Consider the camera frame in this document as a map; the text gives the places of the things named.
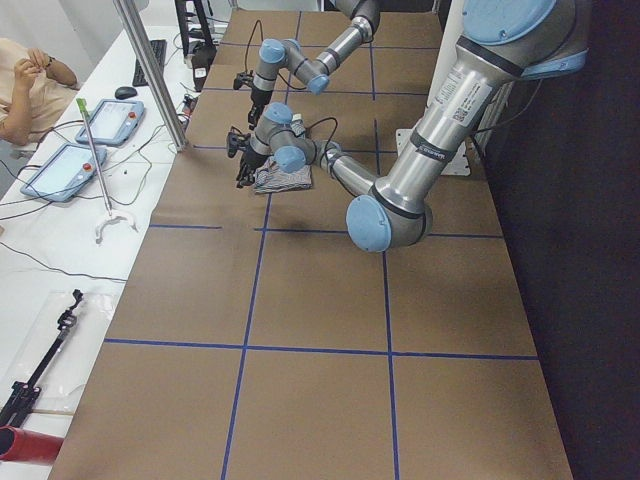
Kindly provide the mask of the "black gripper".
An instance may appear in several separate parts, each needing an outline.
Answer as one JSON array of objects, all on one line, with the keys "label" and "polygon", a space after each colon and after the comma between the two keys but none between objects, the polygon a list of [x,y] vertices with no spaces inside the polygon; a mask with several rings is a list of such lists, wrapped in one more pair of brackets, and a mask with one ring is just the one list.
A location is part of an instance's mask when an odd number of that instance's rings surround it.
[{"label": "black gripper", "polygon": [[261,117],[265,107],[270,103],[270,91],[253,87],[250,98],[252,107],[248,113],[247,120],[250,127],[255,127],[255,120]]},{"label": "black gripper", "polygon": [[240,168],[236,177],[236,187],[242,189],[246,184],[249,187],[255,185],[255,173],[262,166],[262,155],[252,149],[247,149],[240,160]]}]

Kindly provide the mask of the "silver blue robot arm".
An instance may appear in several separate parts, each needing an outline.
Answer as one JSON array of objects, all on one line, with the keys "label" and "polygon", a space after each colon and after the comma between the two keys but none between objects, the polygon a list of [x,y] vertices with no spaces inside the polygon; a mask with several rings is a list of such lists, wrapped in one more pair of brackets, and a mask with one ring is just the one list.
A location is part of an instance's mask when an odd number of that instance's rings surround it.
[{"label": "silver blue robot arm", "polygon": [[251,109],[248,124],[257,126],[265,108],[271,103],[276,81],[286,70],[315,95],[323,93],[331,75],[359,47],[374,39],[380,24],[377,1],[335,1],[334,7],[349,19],[349,25],[333,42],[311,57],[300,42],[293,38],[267,38],[258,50],[256,67],[247,73],[243,82],[251,88]]},{"label": "silver blue robot arm", "polygon": [[426,107],[390,172],[376,176],[331,141],[297,135],[291,109],[272,98],[276,79],[289,71],[319,94],[330,76],[380,24],[375,1],[340,1],[349,26],[315,59],[292,39],[267,39],[254,71],[236,85],[251,89],[248,133],[230,132],[226,149],[240,161],[239,187],[253,184],[258,168],[273,160],[293,173],[318,165],[352,195],[346,224],[352,242],[367,252],[410,246],[433,223],[426,197],[481,120],[490,100],[506,83],[573,73],[587,55],[592,5],[588,1],[468,1],[456,62]]}]

